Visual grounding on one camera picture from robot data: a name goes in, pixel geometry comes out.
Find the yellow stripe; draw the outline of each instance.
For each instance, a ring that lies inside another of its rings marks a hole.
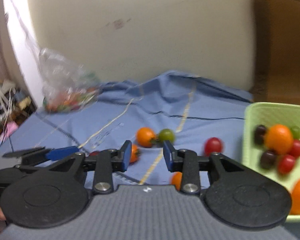
[[[189,116],[189,110],[190,110],[190,105],[193,101],[193,95],[194,95],[194,92],[196,90],[196,81],[194,80],[193,81],[193,87],[192,87],[192,90],[191,92],[188,94],[188,103],[186,104],[185,108],[184,108],[184,111],[183,111],[183,115],[182,115],[182,119],[181,119],[181,122],[179,124],[179,126],[176,128],[175,132],[178,133],[178,132],[181,132],[182,129],[183,129],[183,126],[184,126],[184,123],[187,119],[187,117]],[[150,168],[147,170],[146,174],[143,176],[143,178],[140,180],[139,182],[139,185],[143,185],[146,180],[148,179],[148,177],[150,176],[150,174],[152,173],[152,171],[155,169],[155,167],[157,166],[157,164],[161,161],[163,157],[163,149],[160,150],[160,153],[158,154],[158,156],[155,158],[154,162],[151,164]]]

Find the blue cloth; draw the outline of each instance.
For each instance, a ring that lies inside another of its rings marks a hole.
[[[194,86],[188,118],[182,131],[176,134],[175,148],[188,148],[200,154],[208,138],[218,137],[224,142],[224,154],[240,161],[244,112],[251,101],[250,93],[178,71],[169,71],[143,84],[132,81],[104,84],[98,101],[79,112],[47,114],[38,110],[11,136],[11,145],[14,150],[77,146],[121,114],[132,98],[135,100],[126,113],[91,139],[84,149],[92,152],[119,148],[125,140],[135,143],[136,131],[144,126],[155,132],[163,128],[175,130]],[[4,142],[0,155],[11,151],[11,145],[9,140]],[[140,160],[129,166],[125,174],[140,180],[160,150],[141,147]],[[200,175],[202,187],[208,187],[206,172]],[[146,183],[168,184],[170,177],[162,158]],[[117,184],[130,183],[122,178],[114,179]],[[90,188],[92,180],[93,174],[89,172],[85,186]]]

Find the small logo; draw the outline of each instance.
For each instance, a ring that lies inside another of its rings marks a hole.
[[[146,192],[146,193],[149,193],[149,192],[152,191],[152,188],[146,187],[146,188],[143,189],[143,191]]]

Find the gray ribbed grip plate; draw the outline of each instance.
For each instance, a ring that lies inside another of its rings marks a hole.
[[[174,186],[120,186],[75,220],[50,229],[10,225],[0,240],[296,240],[283,227],[243,231],[219,222]]]

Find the light green basket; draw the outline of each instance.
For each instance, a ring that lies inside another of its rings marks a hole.
[[[300,128],[300,106],[277,103],[254,103],[247,107],[245,111],[242,163],[280,183],[291,192],[294,184],[300,179],[300,158],[296,161],[294,169],[288,175],[279,175],[275,168],[264,170],[259,166],[259,160],[264,148],[255,145],[253,141],[253,132],[257,125],[263,124],[266,127],[271,127],[278,123],[287,127],[296,125]],[[289,215],[286,221],[300,222],[300,215]]]

